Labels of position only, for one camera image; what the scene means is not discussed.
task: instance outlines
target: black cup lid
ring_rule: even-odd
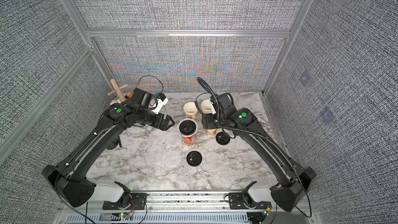
[[[231,140],[231,137],[228,136],[228,134],[226,134],[225,132],[219,132],[216,135],[217,143],[219,143],[222,146],[227,145],[230,140]]]
[[[197,151],[189,152],[187,155],[187,163],[190,166],[198,166],[202,162],[202,155]]]
[[[191,120],[185,120],[180,124],[180,132],[182,135],[189,136],[196,131],[196,124]]]

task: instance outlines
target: wooden stick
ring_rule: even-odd
[[[129,85],[127,85],[127,84],[124,84],[123,86],[120,86],[119,88],[120,89],[122,89],[122,88],[125,88],[125,87],[128,87]],[[115,90],[112,90],[112,91],[110,91],[109,93],[107,93],[107,95],[108,96],[110,96],[112,93],[115,93],[116,92],[116,89]]]
[[[119,96],[119,99],[121,102],[126,100],[126,97],[124,97],[122,91],[120,90],[120,87],[117,85],[117,82],[115,81],[115,79],[111,79],[111,83],[113,88],[115,88],[117,95]]]

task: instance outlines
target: white plastic cover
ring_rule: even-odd
[[[255,183],[248,190],[250,197],[255,202],[271,202],[271,191],[268,183]]]
[[[97,185],[89,201],[117,202],[123,195],[123,188],[116,183],[99,183],[93,179],[87,179]]]

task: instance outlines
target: robotic arm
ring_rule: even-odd
[[[148,107],[151,99],[156,103],[154,107]],[[175,124],[169,115],[163,119],[164,114],[153,112],[158,110],[157,106],[158,99],[155,96],[136,88],[131,99],[106,109],[97,126],[83,142],[57,166],[47,165],[42,175],[72,207],[81,206],[92,196],[97,186],[86,178],[89,168],[105,149],[112,150],[117,146],[119,134],[136,123],[161,130],[167,130]],[[124,202],[129,201],[128,195],[129,192]]]
[[[197,81],[211,94],[210,100],[216,109],[213,115],[202,113],[203,128],[231,130],[245,140],[267,163],[279,182],[270,188],[272,198],[283,210],[290,212],[309,191],[316,177],[314,170],[311,167],[303,168],[289,157],[249,109],[236,110],[229,93],[217,95],[203,79],[198,77]],[[243,190],[243,201],[249,207],[253,207],[254,202],[266,201],[263,193],[266,190],[265,185],[252,182]]]

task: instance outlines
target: textured gray wall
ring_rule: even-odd
[[[202,90],[200,76],[214,90],[261,91],[281,49],[282,38],[98,37],[98,48],[120,85],[134,89],[143,75],[156,75],[166,91]],[[159,90],[153,78],[144,90]]]
[[[88,28],[290,29],[302,0],[73,0]]]
[[[314,0],[268,95],[325,223],[398,223],[397,29],[397,0]]]
[[[60,0],[0,0],[0,143],[85,49]]]
[[[0,142],[85,49],[60,0],[0,0]],[[41,175],[95,126],[109,100],[92,57],[0,166],[0,223],[50,223],[59,199]]]
[[[95,127],[109,106],[109,87],[89,57],[26,137],[0,167],[0,223],[50,223],[59,206],[41,175],[47,164],[67,156]]]

